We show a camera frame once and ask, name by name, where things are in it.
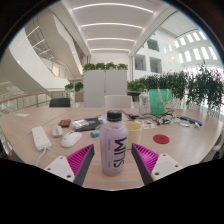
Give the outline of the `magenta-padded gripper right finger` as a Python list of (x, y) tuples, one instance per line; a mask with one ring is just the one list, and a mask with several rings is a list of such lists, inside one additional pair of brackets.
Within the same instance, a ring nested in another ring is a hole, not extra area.
[(167, 153), (157, 154), (135, 143), (132, 144), (131, 153), (145, 185), (183, 168)]

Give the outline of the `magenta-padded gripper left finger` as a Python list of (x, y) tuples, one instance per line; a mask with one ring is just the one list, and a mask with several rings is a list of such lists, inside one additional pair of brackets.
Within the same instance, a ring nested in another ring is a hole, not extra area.
[(94, 154), (94, 145), (90, 144), (67, 157), (57, 157), (45, 170), (82, 186)]

